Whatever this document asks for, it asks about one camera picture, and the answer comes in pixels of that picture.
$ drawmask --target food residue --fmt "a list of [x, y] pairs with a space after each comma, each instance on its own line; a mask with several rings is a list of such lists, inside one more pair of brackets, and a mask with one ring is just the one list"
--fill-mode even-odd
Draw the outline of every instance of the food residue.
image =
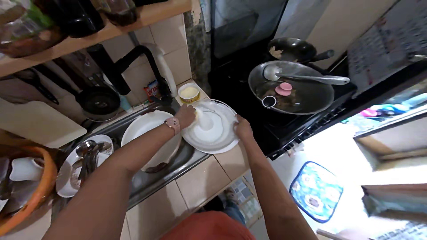
[[199, 90], [195, 87], [186, 87], [185, 89], [183, 89], [180, 93], [182, 98], [192, 98], [195, 97], [197, 94], [199, 93]]
[[276, 50], [276, 46], [272, 46], [270, 48], [270, 54], [277, 59], [282, 58], [282, 52], [283, 52], [283, 50]]

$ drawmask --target stove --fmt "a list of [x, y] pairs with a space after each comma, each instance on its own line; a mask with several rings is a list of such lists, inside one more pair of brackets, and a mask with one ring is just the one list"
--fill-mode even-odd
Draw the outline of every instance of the stove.
[[333, 86], [335, 90], [333, 104], [317, 114], [293, 115], [267, 109], [253, 95], [248, 77], [254, 67], [273, 60], [276, 59], [260, 51], [259, 54], [253, 53], [250, 57], [232, 59], [214, 68], [208, 75], [212, 99], [225, 102], [250, 122], [255, 140], [271, 160], [292, 149], [295, 143], [301, 143], [317, 133], [318, 129], [345, 109], [342, 104], [356, 90], [351, 83]]

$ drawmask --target white cup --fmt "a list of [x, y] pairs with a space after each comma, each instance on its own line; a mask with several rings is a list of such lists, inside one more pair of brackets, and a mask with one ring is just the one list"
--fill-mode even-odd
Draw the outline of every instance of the white cup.
[[12, 161], [12, 172], [10, 180], [12, 181], [40, 181], [43, 175], [43, 167], [36, 163], [35, 158], [17, 158]]

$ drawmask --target stainless steel sink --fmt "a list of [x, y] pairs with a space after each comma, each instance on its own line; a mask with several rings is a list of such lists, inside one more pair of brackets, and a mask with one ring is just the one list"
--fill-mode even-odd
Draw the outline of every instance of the stainless steel sink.
[[[85, 137], [85, 139], [94, 135], [105, 134], [113, 139], [113, 142], [115, 143], [114, 149], [118, 149], [124, 132], [138, 116], [153, 112], [154, 110], [166, 111], [171, 114], [175, 114], [179, 107], [180, 106], [176, 100], [172, 102], [171, 106], [153, 103], [150, 106], [141, 109], [97, 132], [91, 133]], [[157, 173], [145, 173], [140, 170], [135, 174], [130, 186], [128, 209], [134, 207], [174, 179], [185, 174], [209, 156], [209, 154], [194, 149], [184, 139], [182, 139], [178, 152], [174, 157], [172, 157], [169, 164], [164, 169]]]

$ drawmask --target black faucet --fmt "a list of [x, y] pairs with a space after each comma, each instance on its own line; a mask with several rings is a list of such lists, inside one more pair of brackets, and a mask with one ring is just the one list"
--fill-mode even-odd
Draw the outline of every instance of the black faucet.
[[153, 54], [146, 46], [139, 45], [132, 49], [124, 57], [120, 58], [116, 63], [108, 55], [104, 46], [96, 44], [86, 48], [86, 51], [101, 68], [112, 85], [117, 89], [121, 95], [127, 95], [131, 89], [122, 77], [122, 73], [128, 69], [129, 65], [133, 63], [139, 56], [145, 54], [147, 56], [150, 67], [153, 70], [154, 76], [158, 81], [158, 89], [161, 95], [161, 100], [156, 97], [150, 97], [155, 102], [170, 105], [172, 103], [171, 91], [164, 77], [160, 75], [157, 64], [154, 60]]

